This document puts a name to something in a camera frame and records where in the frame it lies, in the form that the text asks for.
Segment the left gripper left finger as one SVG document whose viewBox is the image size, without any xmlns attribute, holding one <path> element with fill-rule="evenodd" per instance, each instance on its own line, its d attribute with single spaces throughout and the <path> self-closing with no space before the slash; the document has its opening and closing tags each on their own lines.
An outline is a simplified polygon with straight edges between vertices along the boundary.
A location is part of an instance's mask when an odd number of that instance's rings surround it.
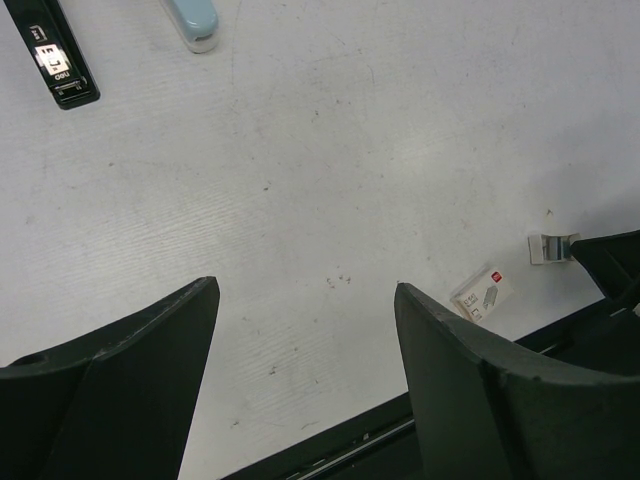
<svg viewBox="0 0 640 480">
<path fill-rule="evenodd" d="M 219 302 L 202 277 L 3 367 L 2 477 L 177 478 Z"/>
</svg>

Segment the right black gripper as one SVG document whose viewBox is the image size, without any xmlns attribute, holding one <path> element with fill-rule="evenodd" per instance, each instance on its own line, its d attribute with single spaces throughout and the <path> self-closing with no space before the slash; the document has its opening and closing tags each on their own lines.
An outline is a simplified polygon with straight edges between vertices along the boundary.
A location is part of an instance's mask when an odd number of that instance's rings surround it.
<svg viewBox="0 0 640 480">
<path fill-rule="evenodd" d="M 639 302 L 639 231 L 578 240 L 570 249 L 609 301 Z"/>
</svg>

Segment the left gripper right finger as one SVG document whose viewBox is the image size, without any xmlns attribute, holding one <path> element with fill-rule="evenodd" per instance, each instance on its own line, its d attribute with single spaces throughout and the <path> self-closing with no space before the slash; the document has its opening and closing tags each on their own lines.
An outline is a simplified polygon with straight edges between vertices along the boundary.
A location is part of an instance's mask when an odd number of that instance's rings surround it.
<svg viewBox="0 0 640 480">
<path fill-rule="evenodd" d="M 635 479 L 639 319 L 589 322 L 548 356 L 398 285 L 397 335 L 429 479 Z"/>
</svg>

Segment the black stapler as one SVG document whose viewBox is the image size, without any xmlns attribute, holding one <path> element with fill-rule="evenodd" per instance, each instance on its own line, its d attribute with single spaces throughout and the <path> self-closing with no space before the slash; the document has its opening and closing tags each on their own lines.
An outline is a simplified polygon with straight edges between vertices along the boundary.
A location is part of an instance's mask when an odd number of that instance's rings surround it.
<svg viewBox="0 0 640 480">
<path fill-rule="evenodd" d="M 99 88 L 57 0 L 5 0 L 31 57 L 62 110 L 100 99 Z"/>
</svg>

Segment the blue and white stapler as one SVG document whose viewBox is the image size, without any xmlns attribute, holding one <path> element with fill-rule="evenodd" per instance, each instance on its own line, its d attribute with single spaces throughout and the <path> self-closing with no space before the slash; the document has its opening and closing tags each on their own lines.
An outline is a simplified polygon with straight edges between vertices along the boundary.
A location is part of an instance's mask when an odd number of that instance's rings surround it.
<svg viewBox="0 0 640 480">
<path fill-rule="evenodd" d="M 219 16 L 211 0 L 162 0 L 161 4 L 192 53 L 203 54 L 215 48 Z"/>
</svg>

